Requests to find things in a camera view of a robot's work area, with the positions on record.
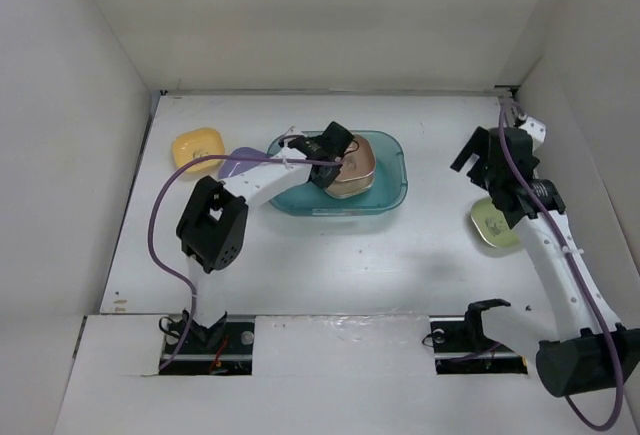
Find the green plate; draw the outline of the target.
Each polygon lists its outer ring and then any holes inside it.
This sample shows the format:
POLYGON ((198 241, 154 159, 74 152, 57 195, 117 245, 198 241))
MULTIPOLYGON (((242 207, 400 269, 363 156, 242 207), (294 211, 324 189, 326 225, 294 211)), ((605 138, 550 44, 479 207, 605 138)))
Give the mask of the green plate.
POLYGON ((471 206, 470 219, 480 238, 490 247, 508 249, 519 244, 504 214, 495 208, 490 198, 478 200, 471 206))

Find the cream plate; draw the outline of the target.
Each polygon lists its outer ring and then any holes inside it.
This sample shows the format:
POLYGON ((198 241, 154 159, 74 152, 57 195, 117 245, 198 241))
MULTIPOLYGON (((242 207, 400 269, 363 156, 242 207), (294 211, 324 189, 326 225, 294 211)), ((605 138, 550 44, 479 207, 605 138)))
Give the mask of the cream plate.
POLYGON ((342 167, 325 193, 335 199, 347 199, 362 194, 373 185, 376 156, 369 141, 356 135, 342 159, 342 167))

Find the purple plate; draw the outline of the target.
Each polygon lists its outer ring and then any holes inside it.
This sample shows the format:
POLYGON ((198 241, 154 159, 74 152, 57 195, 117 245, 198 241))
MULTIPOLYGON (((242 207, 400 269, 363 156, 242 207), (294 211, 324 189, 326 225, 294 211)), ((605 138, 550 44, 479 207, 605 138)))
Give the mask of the purple plate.
POLYGON ((218 171, 219 179, 226 179, 244 173, 258 166, 269 155, 251 147, 239 147, 233 150, 218 171))

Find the yellow plate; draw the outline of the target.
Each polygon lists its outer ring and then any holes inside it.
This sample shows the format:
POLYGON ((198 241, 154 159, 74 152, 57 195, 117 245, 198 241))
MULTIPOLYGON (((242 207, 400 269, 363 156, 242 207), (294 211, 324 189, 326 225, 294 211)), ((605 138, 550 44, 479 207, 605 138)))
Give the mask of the yellow plate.
POLYGON ((218 130, 203 127, 182 133, 172 142, 174 164, 182 168, 188 162, 210 155, 225 155, 226 149, 218 130))

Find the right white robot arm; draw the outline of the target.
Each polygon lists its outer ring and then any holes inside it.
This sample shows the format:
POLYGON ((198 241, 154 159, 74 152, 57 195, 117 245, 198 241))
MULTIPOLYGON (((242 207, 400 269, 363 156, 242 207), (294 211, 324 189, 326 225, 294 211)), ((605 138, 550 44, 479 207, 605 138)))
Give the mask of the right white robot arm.
POLYGON ((462 324, 476 350, 501 342, 534 362, 556 398, 620 389, 639 364, 639 331, 627 329, 593 281, 570 232, 555 185, 536 178, 534 140, 521 128, 477 128, 453 161, 486 190, 525 248, 549 301, 554 323, 500 298, 469 304, 462 324))

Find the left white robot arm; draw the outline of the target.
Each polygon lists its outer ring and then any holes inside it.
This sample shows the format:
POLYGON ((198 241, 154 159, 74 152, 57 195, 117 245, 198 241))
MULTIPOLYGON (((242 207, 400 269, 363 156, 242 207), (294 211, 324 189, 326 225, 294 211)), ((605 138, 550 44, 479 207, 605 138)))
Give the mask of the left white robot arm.
POLYGON ((321 189, 339 175, 355 136, 337 122, 316 136, 290 129, 275 155, 224 180, 200 179, 177 225, 189 279, 205 300, 184 312, 193 322, 187 340, 201 351, 216 349, 225 336, 227 311, 221 271, 243 247, 250 211, 290 188, 313 184, 321 189))

